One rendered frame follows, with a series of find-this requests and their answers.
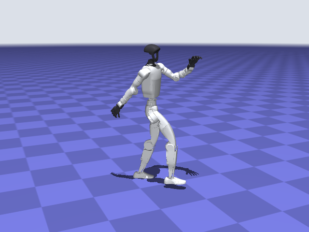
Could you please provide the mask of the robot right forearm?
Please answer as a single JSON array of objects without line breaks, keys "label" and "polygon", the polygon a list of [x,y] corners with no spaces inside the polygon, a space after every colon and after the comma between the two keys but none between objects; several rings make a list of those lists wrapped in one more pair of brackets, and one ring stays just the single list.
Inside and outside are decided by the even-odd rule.
[{"label": "robot right forearm", "polygon": [[129,88],[125,92],[125,95],[123,96],[123,98],[121,98],[120,101],[117,103],[117,105],[121,107],[122,105],[126,104],[127,101],[132,97],[133,92],[134,92],[134,89],[132,87]]}]

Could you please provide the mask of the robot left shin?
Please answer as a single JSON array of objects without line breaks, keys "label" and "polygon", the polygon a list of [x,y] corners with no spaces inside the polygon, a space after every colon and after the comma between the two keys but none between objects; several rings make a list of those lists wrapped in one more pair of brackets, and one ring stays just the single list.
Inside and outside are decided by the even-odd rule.
[{"label": "robot left shin", "polygon": [[140,168],[139,168],[140,173],[138,172],[139,174],[143,173],[143,170],[145,169],[147,163],[149,162],[153,151],[154,151],[154,149],[151,149],[151,150],[147,150],[145,148],[143,149],[143,153],[142,153],[142,156],[141,156],[141,164],[140,164]]}]

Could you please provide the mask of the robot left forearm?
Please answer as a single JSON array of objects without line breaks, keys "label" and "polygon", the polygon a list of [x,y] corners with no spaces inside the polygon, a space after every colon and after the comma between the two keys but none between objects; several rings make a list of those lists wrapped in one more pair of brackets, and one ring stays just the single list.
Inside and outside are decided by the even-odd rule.
[{"label": "robot left forearm", "polygon": [[180,76],[181,78],[184,78],[186,75],[190,74],[190,73],[192,72],[193,69],[194,69],[193,67],[189,67],[189,69],[187,69],[187,67],[186,67],[184,70],[178,72],[178,73],[179,73],[179,76]]}]

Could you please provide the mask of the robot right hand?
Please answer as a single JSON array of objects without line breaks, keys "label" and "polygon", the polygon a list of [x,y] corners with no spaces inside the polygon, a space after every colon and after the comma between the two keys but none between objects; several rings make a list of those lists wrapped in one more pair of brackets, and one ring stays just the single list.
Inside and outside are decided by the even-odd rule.
[{"label": "robot right hand", "polygon": [[115,118],[117,118],[117,114],[118,114],[118,117],[120,118],[119,112],[120,112],[120,109],[123,108],[123,106],[124,106],[124,105],[122,105],[121,107],[119,107],[118,105],[116,105],[115,107],[113,107],[113,109],[111,110],[111,112],[112,112],[112,114],[113,114],[113,116],[114,116]]}]

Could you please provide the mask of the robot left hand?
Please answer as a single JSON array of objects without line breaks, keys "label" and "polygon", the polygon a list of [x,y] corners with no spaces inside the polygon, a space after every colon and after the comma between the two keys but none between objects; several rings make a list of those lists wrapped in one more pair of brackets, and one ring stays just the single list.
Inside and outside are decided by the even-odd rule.
[{"label": "robot left hand", "polygon": [[192,56],[192,58],[189,58],[189,64],[187,66],[187,69],[189,69],[189,67],[195,67],[195,64],[198,62],[199,59],[202,59],[202,57],[199,56]]}]

